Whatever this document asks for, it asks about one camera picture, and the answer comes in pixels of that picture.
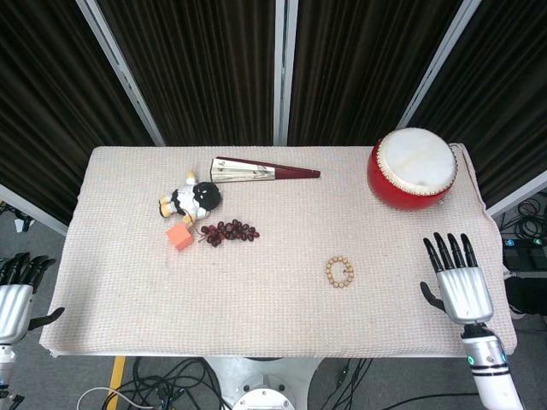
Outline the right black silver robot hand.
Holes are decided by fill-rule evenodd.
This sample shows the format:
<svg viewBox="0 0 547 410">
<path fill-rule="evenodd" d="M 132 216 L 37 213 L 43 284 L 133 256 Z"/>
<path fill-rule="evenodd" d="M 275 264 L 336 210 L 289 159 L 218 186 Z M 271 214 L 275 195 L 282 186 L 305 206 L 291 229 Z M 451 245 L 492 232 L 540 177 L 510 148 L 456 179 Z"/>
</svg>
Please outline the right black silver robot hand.
<svg viewBox="0 0 547 410">
<path fill-rule="evenodd" d="M 479 325 L 492 319 L 494 307 L 484 273 L 478 265 L 473 246 L 466 234 L 456 240 L 453 234 L 423 239 L 435 272 L 440 297 L 425 282 L 421 293 L 433 307 L 443 311 L 458 325 Z"/>
</svg>

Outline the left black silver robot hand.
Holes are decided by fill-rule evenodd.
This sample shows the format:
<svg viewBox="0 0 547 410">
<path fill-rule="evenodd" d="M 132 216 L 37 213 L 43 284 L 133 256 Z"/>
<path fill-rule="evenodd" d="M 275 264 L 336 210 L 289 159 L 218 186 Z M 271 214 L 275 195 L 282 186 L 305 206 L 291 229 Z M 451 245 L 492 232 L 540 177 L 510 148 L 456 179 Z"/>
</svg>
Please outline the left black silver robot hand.
<svg viewBox="0 0 547 410">
<path fill-rule="evenodd" d="M 17 344 L 29 331 L 49 325 L 65 312 L 58 307 L 32 318 L 32 306 L 47 270 L 56 263 L 48 255 L 31 258 L 29 252 L 1 259 L 1 345 Z"/>
</svg>

